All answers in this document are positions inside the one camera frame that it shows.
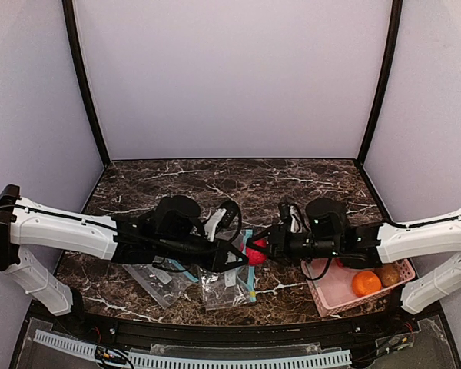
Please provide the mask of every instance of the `kiwi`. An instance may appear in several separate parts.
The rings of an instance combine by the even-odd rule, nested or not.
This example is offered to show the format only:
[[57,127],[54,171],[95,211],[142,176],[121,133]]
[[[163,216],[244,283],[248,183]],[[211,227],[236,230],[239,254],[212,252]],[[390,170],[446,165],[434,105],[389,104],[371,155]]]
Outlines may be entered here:
[[374,269],[374,273],[379,277],[385,288],[400,281],[400,273],[395,264],[385,264],[381,268]]

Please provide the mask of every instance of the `black vertical pole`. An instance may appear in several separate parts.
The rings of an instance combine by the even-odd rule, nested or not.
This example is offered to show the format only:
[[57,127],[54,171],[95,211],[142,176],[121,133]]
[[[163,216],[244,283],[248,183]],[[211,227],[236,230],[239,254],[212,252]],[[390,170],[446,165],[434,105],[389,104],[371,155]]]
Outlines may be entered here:
[[367,122],[366,131],[363,134],[359,155],[357,156],[357,160],[361,165],[363,165],[367,158],[367,153],[369,152],[369,147],[379,119],[379,113],[383,106],[384,94],[386,93],[387,82],[390,78],[391,65],[393,63],[394,50],[396,48],[396,39],[398,38],[402,7],[403,0],[393,0],[390,26],[387,32],[386,47],[384,48],[383,64],[381,65],[379,81],[377,82],[376,94],[374,95],[374,101],[370,110],[369,121]]
[[106,143],[102,137],[101,126],[96,115],[94,102],[92,101],[87,74],[85,73],[84,59],[82,58],[80,41],[78,39],[77,24],[75,23],[75,12],[72,0],[63,0],[63,13],[67,27],[68,42],[70,43],[71,58],[74,62],[75,73],[77,74],[78,87],[84,101],[85,112],[94,135],[95,144],[101,156],[102,164],[107,167],[111,163]]

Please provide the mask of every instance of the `red object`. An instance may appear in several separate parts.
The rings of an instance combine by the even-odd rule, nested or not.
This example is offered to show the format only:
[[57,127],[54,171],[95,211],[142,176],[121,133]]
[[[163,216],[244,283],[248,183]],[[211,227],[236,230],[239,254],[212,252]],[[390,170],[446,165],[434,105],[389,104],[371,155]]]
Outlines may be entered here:
[[[260,248],[265,248],[267,246],[267,242],[265,240],[258,240],[254,242],[254,244]],[[246,248],[246,255],[249,257],[249,265],[252,267],[263,264],[268,259],[268,256],[260,253],[259,251],[253,250],[252,248]]]
[[339,258],[335,258],[335,262],[337,263],[337,265],[340,267],[340,268],[345,268],[345,266],[343,265],[343,263],[341,262],[341,260]]

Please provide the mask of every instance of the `white cable tray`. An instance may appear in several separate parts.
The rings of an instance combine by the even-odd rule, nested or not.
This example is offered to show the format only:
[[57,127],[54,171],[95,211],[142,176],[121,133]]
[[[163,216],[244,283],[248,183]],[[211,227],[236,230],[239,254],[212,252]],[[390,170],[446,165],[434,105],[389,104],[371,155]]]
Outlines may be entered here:
[[[72,340],[50,332],[36,330],[34,342],[87,361],[94,358],[95,344]],[[201,360],[162,357],[129,352],[131,363],[138,369],[323,369],[352,364],[350,350],[300,357],[260,360]],[[110,364],[113,367],[130,367]]]

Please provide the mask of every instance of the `red ball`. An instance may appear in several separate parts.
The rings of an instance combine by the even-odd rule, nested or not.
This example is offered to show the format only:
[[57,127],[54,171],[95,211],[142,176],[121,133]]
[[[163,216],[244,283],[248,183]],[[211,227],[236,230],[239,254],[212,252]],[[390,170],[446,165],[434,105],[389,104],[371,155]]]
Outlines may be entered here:
[[[260,248],[265,248],[267,246],[265,240],[258,240],[254,242],[254,244]],[[246,255],[249,257],[249,265],[251,266],[263,264],[268,259],[268,256],[252,248],[246,248]]]

